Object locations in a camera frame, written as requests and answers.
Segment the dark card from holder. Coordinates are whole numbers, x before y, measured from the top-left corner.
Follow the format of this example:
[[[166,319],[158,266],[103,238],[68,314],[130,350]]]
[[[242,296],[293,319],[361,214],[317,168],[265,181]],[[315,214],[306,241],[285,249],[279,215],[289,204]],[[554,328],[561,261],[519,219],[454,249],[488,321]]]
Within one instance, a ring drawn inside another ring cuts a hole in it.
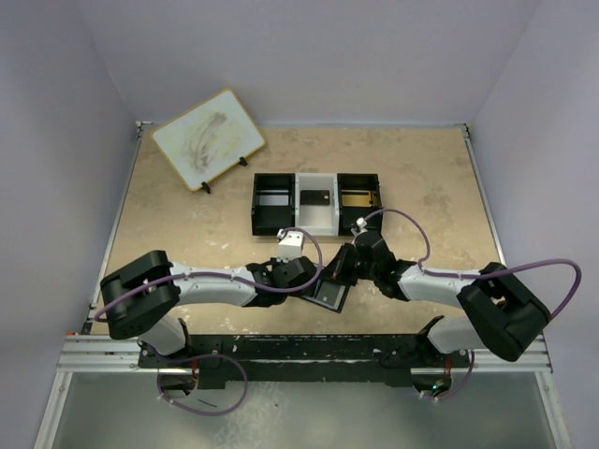
[[[317,305],[330,311],[340,312],[347,295],[347,287],[335,282],[322,281],[314,293]]]

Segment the black leather card holder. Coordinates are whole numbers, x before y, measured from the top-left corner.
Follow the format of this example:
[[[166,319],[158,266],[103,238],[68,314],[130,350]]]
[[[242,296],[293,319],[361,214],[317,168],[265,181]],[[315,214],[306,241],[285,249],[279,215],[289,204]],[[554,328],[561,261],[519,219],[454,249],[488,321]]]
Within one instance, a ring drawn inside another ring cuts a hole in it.
[[[328,311],[340,313],[343,310],[349,290],[348,285],[339,282],[318,280],[302,291],[299,297]]]

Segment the black and white tray organizer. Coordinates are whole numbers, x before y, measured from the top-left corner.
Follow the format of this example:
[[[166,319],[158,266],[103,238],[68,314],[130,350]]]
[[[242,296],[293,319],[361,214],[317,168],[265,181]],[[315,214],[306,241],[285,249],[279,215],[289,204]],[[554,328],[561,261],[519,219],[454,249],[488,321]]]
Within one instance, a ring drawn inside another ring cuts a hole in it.
[[[347,237],[359,218],[383,208],[376,174],[257,173],[252,234],[274,236],[301,227],[316,237]]]

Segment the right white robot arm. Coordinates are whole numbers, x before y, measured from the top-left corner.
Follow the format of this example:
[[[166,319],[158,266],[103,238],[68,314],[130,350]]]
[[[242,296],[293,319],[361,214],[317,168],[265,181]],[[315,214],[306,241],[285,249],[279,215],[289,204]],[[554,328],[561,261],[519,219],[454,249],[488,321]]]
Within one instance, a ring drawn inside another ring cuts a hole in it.
[[[424,331],[437,352],[486,348],[515,362],[549,324],[550,312],[515,275],[501,276],[503,270],[491,262],[480,270],[427,271],[396,258],[379,233],[368,231],[342,245],[321,279],[351,286],[370,281],[385,297],[460,308],[463,317],[440,318]]]

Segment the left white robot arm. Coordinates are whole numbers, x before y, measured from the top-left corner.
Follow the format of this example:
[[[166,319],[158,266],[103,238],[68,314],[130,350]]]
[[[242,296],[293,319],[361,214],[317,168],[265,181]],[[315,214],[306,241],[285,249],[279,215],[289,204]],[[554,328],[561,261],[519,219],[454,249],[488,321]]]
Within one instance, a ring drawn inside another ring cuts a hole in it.
[[[95,315],[114,340],[140,338],[171,357],[190,346],[187,325],[169,313],[182,305],[225,304],[268,308],[310,289],[322,270],[308,257],[247,264],[240,268],[190,268],[155,250],[100,282],[104,307]]]

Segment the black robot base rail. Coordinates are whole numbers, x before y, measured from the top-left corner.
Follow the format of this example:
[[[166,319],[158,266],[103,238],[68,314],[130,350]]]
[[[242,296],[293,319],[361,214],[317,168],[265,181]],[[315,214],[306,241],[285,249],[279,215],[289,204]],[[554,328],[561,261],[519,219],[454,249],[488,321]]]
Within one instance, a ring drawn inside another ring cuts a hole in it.
[[[465,368],[468,353],[437,352],[424,334],[192,335],[190,346],[171,357],[140,346],[144,369],[193,369],[198,389],[241,382],[413,384],[413,373]]]

